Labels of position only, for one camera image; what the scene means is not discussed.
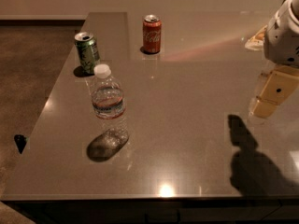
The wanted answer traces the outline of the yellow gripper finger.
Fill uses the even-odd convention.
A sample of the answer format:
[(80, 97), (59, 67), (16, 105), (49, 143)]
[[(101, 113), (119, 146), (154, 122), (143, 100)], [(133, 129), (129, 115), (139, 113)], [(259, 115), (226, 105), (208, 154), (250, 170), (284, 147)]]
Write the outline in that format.
[(257, 92), (249, 105), (249, 113), (259, 119), (269, 118), (299, 87), (299, 69), (276, 64), (259, 76)]

